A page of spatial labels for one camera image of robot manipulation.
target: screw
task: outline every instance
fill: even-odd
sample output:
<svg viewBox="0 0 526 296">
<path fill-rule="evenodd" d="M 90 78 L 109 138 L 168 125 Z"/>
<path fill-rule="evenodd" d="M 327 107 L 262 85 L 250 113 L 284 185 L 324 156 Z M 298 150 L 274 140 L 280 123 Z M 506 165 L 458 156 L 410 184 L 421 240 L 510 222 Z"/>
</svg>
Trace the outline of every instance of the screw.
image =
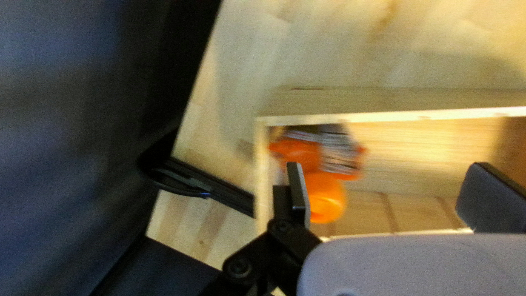
<svg viewBox="0 0 526 296">
<path fill-rule="evenodd" d="M 252 271 L 252 264 L 245 257 L 235 258 L 227 265 L 227 273 L 236 279 L 246 278 Z"/>
<path fill-rule="evenodd" d="M 294 229 L 294 225 L 289 221 L 277 221 L 272 228 L 281 233 L 288 233 Z"/>
</svg>

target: orange object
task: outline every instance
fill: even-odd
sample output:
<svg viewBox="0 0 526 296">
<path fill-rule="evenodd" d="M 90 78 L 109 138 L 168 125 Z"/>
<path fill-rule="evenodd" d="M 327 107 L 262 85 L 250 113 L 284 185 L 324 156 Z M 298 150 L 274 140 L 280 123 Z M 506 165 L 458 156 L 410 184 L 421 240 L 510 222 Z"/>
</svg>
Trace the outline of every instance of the orange object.
<svg viewBox="0 0 526 296">
<path fill-rule="evenodd" d="M 289 161 L 301 164 L 303 172 L 318 171 L 321 162 L 320 147 L 316 142 L 283 138 L 269 145 L 271 151 L 281 154 L 280 162 L 284 167 Z"/>
<path fill-rule="evenodd" d="M 305 185 L 309 195 L 311 222 L 331 223 L 343 215 L 346 205 L 345 193 L 340 181 L 331 173 L 306 173 Z"/>
<path fill-rule="evenodd" d="M 352 181 L 357 180 L 362 177 L 361 174 L 361 166 L 363 163 L 363 155 L 367 152 L 367 149 L 361 145 L 358 145 L 358 156 L 355 157 L 356 161 L 356 172 L 353 175 L 347 175 L 347 174 L 338 174 L 338 173 L 331 173 L 336 179 L 339 180 L 346 180 L 346 181 Z"/>
</svg>

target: orange bottle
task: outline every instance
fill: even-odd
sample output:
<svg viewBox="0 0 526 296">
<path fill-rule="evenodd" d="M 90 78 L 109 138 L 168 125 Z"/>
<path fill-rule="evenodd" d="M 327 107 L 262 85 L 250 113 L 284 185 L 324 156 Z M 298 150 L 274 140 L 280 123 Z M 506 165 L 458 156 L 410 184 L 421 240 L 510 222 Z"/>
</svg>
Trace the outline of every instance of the orange bottle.
<svg viewBox="0 0 526 296">
<path fill-rule="evenodd" d="M 331 173 L 306 173 L 305 185 L 309 195 L 311 222 L 331 223 L 343 215 L 346 205 L 343 186 Z"/>
</svg>

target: plywood board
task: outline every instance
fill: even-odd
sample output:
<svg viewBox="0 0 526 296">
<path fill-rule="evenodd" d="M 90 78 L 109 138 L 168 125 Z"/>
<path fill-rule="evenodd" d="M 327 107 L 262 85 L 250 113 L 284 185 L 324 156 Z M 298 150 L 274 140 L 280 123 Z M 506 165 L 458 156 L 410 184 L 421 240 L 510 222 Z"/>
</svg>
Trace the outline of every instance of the plywood board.
<svg viewBox="0 0 526 296">
<path fill-rule="evenodd" d="M 254 219 L 212 199 L 161 191 L 147 235 L 221 269 L 222 263 L 255 236 Z"/>
<path fill-rule="evenodd" d="M 275 87 L 525 88 L 525 14 L 524 2 L 501 0 L 225 0 L 174 155 L 248 191 L 258 187 L 268 193 L 267 186 L 259 186 L 260 174 L 254 176 L 252 135 L 254 117 L 269 105 Z M 435 116 L 431 113 L 398 113 L 393 120 Z M 361 120 L 389 120 L 384 113 L 370 115 Z M 512 173 L 526 175 L 523 167 Z M 260 196 L 257 207 L 268 209 L 268 198 Z M 168 208 L 187 206 L 171 202 L 159 203 L 151 224 L 152 233 L 163 233 L 164 240 L 179 223 Z M 271 212 L 258 212 L 261 231 Z M 163 215 L 171 222 L 161 223 Z"/>
<path fill-rule="evenodd" d="M 514 122 L 526 121 L 517 117 Z M 505 118 L 350 123 L 349 131 L 368 149 L 363 178 L 352 190 L 455 198 L 468 167 L 505 158 L 500 147 Z"/>
<path fill-rule="evenodd" d="M 309 231 L 317 236 L 328 238 L 334 235 L 333 223 L 311 223 Z"/>
<path fill-rule="evenodd" d="M 349 192 L 345 214 L 333 224 L 333 235 L 393 231 L 385 203 L 378 192 Z"/>
<path fill-rule="evenodd" d="M 390 113 L 524 105 L 524 90 L 283 86 L 260 116 Z"/>
<path fill-rule="evenodd" d="M 395 236 L 395 235 L 437 235 L 437 234 L 473 234 L 469 228 L 460 229 L 435 229 L 435 230 L 419 230 L 419 231 L 400 231 L 394 233 L 368 233 L 368 234 L 348 234 L 348 235 L 334 235 L 329 238 L 324 238 L 325 241 L 337 239 L 352 239 L 352 238 L 369 238 L 372 236 Z"/>
<path fill-rule="evenodd" d="M 456 228 L 435 198 L 387 194 L 399 231 Z"/>
<path fill-rule="evenodd" d="M 497 141 L 489 163 L 526 187 L 526 117 L 506 119 Z"/>
<path fill-rule="evenodd" d="M 457 206 L 457 198 L 439 198 L 439 201 L 443 201 L 443 207 L 447 209 L 446 214 L 449 217 L 449 220 L 456 228 L 466 228 L 468 227 L 460 217 L 457 215 L 455 210 Z"/>
</svg>

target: black metal frame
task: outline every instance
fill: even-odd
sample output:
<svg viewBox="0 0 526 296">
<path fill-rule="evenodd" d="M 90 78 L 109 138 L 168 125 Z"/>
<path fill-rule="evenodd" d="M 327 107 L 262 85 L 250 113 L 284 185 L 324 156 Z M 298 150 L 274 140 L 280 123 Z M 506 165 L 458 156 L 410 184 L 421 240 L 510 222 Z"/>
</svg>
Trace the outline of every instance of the black metal frame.
<svg viewBox="0 0 526 296">
<path fill-rule="evenodd" d="M 287 173 L 290 185 L 274 186 L 275 216 L 267 231 L 225 260 L 222 274 L 200 296 L 270 295 L 276 287 L 296 295 L 303 262 L 321 241 L 306 228 L 310 211 L 301 165 L 287 163 Z"/>
<path fill-rule="evenodd" d="M 156 142 L 138 158 L 157 187 L 184 196 L 212 198 L 254 217 L 254 196 L 170 157 L 221 0 L 172 1 L 159 44 L 140 133 Z"/>
</svg>

